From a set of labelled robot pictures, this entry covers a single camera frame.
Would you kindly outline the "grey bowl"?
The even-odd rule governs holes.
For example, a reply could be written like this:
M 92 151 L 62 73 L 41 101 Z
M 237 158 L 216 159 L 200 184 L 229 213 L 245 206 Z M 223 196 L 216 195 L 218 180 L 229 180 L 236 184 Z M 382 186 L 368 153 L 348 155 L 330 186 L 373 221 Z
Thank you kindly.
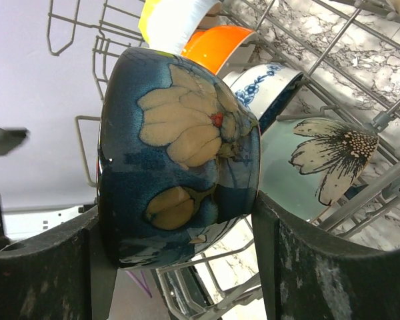
M 176 55 L 181 54 L 202 20 L 212 9 L 218 7 L 218 1 L 159 1 L 147 22 L 149 47 Z

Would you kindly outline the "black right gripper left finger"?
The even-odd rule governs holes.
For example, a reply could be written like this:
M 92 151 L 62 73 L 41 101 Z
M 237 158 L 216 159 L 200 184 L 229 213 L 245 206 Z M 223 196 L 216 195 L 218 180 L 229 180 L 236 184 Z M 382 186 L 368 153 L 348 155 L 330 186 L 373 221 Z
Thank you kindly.
M 0 250 L 0 319 L 108 319 L 116 276 L 92 207 Z

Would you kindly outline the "dark brown bowl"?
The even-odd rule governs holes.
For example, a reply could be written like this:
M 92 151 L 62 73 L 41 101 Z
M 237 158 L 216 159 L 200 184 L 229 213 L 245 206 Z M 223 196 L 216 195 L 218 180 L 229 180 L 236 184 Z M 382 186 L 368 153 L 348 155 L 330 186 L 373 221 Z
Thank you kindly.
M 216 75 L 185 57 L 130 47 L 107 86 L 97 148 L 105 252 L 122 269 L 182 263 L 250 214 L 259 123 Z

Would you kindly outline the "white round bowl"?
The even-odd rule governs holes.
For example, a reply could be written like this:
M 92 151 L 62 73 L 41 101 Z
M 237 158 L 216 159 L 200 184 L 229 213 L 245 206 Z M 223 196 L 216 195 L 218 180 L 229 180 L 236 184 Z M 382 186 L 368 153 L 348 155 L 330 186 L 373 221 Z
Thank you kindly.
M 231 71 L 243 69 L 257 40 L 258 34 L 254 30 L 236 25 L 220 25 L 196 32 L 181 55 L 224 78 Z

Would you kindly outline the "celadon green bowl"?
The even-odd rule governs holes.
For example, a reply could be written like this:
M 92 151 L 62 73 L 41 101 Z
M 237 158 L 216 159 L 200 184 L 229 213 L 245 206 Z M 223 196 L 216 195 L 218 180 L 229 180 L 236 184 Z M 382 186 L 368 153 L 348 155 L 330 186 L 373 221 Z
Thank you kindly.
M 260 190 L 311 222 L 354 184 L 374 156 L 379 137 L 362 127 L 313 117 L 276 121 L 261 142 Z

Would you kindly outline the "blue floral bowl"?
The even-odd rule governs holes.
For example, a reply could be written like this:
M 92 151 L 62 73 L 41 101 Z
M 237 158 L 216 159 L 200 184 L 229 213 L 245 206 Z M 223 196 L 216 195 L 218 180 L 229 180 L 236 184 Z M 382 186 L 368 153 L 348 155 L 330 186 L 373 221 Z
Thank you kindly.
M 236 98 L 256 116 L 265 132 L 300 90 L 304 72 L 280 63 L 260 64 L 243 72 L 232 71 L 223 81 Z

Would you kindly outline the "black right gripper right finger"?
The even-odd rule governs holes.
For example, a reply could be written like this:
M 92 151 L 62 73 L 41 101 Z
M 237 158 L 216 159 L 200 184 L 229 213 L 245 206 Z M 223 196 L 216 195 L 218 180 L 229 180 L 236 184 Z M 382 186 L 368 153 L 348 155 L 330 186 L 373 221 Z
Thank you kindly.
M 400 249 L 346 241 L 264 193 L 251 220 L 268 319 L 400 319 Z

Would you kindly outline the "yellow-green bowl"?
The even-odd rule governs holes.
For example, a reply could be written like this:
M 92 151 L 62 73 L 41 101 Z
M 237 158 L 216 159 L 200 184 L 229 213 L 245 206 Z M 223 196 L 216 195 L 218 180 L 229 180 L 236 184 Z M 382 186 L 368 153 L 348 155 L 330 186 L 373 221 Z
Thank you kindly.
M 157 4 L 159 2 L 160 2 L 160 0 L 145 0 L 145 4 L 143 6 L 143 10 L 140 15 L 138 28 L 139 28 L 141 35 L 146 43 L 149 43 L 149 35 L 148 35 L 148 30 L 147 30 L 147 27 L 149 24 L 149 19 L 155 10 L 155 7 L 157 6 Z

